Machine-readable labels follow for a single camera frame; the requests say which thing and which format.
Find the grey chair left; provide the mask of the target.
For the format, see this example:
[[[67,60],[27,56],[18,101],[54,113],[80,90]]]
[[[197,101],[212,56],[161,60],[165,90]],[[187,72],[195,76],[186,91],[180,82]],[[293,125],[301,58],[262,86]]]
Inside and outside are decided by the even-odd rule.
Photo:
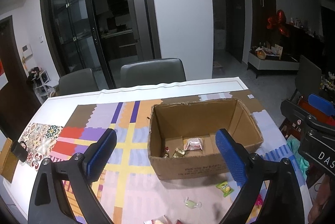
[[[92,69],[74,71],[60,77],[58,96],[99,91]]]

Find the black sliding glass door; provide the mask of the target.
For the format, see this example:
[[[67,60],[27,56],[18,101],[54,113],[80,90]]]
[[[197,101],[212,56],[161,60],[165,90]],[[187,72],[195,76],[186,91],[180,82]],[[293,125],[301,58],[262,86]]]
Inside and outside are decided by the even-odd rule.
[[[90,69],[100,89],[121,84],[120,69],[161,57],[154,0],[40,0],[59,76]]]

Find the white shoe rack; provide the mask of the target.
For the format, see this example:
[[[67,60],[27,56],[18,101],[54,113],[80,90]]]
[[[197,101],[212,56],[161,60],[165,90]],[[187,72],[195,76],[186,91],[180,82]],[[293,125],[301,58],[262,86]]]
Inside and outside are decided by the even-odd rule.
[[[32,88],[41,104],[48,98],[56,96],[58,91],[58,81],[50,80],[48,73],[40,67],[33,67],[29,70],[27,84]]]

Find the teal cloth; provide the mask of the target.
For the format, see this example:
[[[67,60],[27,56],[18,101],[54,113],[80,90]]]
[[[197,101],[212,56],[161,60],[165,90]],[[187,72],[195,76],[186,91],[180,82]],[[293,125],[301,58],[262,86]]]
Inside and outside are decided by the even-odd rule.
[[[299,169],[302,172],[303,177],[305,178],[305,180],[307,179],[307,171],[309,169],[309,162],[304,159],[298,152],[298,149],[300,147],[300,141],[295,138],[293,135],[290,135],[287,138],[287,144],[289,146],[289,148],[291,149],[293,155],[295,156]]]

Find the green durian candy packet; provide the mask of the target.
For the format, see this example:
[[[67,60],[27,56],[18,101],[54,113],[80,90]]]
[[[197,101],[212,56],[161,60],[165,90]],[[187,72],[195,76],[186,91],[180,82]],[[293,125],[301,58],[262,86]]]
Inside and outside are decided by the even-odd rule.
[[[232,192],[234,192],[234,189],[229,185],[227,181],[216,184],[216,188],[218,188],[223,193],[224,197],[228,197]]]

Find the red heart balloons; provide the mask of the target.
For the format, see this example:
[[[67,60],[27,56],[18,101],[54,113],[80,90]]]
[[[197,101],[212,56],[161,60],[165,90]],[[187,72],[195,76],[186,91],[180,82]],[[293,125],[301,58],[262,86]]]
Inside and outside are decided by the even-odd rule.
[[[267,19],[267,29],[276,29],[281,35],[286,37],[289,33],[286,29],[286,15],[283,10],[279,9],[275,15]]]

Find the brown wooden board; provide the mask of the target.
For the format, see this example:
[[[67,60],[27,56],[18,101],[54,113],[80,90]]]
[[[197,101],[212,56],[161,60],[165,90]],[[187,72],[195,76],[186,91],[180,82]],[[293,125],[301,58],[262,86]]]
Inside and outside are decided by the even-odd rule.
[[[12,183],[18,158],[11,152],[12,140],[7,138],[0,155],[0,174],[9,183]]]

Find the red snack packet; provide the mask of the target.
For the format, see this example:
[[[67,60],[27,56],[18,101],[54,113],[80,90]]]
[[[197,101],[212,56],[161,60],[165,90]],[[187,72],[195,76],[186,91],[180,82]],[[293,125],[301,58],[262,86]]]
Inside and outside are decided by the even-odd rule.
[[[177,219],[176,223],[175,224],[187,224],[186,222],[184,221],[181,221],[180,219]]]

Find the white red packet in box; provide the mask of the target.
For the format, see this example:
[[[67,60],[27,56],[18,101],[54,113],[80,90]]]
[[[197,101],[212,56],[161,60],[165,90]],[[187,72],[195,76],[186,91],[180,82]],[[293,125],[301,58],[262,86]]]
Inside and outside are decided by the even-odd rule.
[[[183,149],[186,151],[196,151],[203,149],[203,138],[189,138],[183,141]]]

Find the colourful patterned table mat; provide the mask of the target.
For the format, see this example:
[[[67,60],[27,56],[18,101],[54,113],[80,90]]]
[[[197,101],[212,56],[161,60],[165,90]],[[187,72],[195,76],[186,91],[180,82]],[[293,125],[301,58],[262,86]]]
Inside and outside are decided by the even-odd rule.
[[[241,100],[255,119],[263,136],[255,153],[268,161],[292,161],[304,210],[309,212],[312,201],[297,161],[273,119],[248,89],[139,86],[49,98],[21,135],[31,151],[25,163],[17,164],[8,190],[22,213],[28,214],[42,160],[50,157],[53,161],[66,161],[73,154],[84,152],[111,128],[116,131],[117,144],[92,190],[115,223],[144,223],[163,215],[172,223],[177,219],[186,223],[218,223],[240,191],[229,172],[159,180],[148,158],[148,138],[154,105],[220,98]],[[234,189],[228,197],[216,188],[223,181]],[[184,204],[187,197],[201,202],[202,207],[189,209]]]

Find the brown cardboard box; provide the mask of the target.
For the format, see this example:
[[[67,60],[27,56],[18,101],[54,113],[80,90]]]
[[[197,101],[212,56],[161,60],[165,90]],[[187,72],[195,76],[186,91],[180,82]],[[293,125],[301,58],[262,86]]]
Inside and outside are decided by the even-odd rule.
[[[226,129],[231,137],[250,153],[263,143],[262,133],[245,106],[237,98],[209,101],[157,104],[152,107],[148,158],[159,180],[193,179],[226,173],[215,134]],[[203,138],[203,149],[186,151],[182,158],[172,158],[183,141]]]

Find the grey chair middle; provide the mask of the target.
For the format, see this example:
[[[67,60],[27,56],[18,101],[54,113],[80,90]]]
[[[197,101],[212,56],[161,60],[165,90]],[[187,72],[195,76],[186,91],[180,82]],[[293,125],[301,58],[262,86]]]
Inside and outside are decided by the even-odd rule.
[[[120,78],[122,87],[186,81],[184,66],[179,58],[138,61],[123,65]]]

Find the dark grey chair right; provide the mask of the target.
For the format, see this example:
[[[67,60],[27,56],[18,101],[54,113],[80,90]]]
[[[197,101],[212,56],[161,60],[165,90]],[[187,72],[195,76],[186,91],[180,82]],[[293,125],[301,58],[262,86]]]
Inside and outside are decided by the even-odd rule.
[[[297,92],[305,98],[312,93],[318,94],[320,83],[321,69],[305,56],[301,56],[298,74],[295,78],[295,91],[290,100],[293,101]]]

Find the pale green wrapped candy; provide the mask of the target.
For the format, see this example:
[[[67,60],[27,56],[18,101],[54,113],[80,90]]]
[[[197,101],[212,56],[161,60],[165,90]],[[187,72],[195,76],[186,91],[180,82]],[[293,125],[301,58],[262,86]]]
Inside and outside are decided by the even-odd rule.
[[[201,202],[195,202],[193,200],[190,200],[188,197],[184,200],[184,204],[189,209],[195,209],[195,208],[202,207],[202,203]]]

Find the white low cabinet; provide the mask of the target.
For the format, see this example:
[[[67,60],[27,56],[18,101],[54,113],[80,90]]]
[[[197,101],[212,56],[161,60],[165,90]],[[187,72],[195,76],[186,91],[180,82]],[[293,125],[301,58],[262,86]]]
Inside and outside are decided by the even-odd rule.
[[[255,73],[255,77],[263,75],[293,75],[299,70],[298,62],[280,60],[261,60],[249,52],[247,70]]]

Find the black mug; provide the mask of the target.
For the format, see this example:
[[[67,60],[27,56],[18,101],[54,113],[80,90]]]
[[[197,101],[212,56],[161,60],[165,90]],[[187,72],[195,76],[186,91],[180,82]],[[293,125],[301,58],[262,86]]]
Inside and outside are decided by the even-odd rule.
[[[27,144],[24,141],[14,141],[11,145],[11,152],[24,163],[28,157]]]

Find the gold wrapped candy in box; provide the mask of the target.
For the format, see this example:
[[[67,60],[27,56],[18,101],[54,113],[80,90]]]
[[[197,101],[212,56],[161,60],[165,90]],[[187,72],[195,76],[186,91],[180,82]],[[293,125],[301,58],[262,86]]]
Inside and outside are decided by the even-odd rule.
[[[184,151],[183,149],[176,148],[175,152],[172,155],[172,158],[182,158],[185,156],[185,154],[186,151]]]

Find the white clear wafer packet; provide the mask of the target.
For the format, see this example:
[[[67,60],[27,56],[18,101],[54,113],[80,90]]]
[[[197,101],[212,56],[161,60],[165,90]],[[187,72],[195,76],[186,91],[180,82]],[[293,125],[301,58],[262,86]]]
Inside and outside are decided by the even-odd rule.
[[[145,221],[144,224],[171,224],[171,221],[167,218],[167,216],[163,215],[158,218]]]

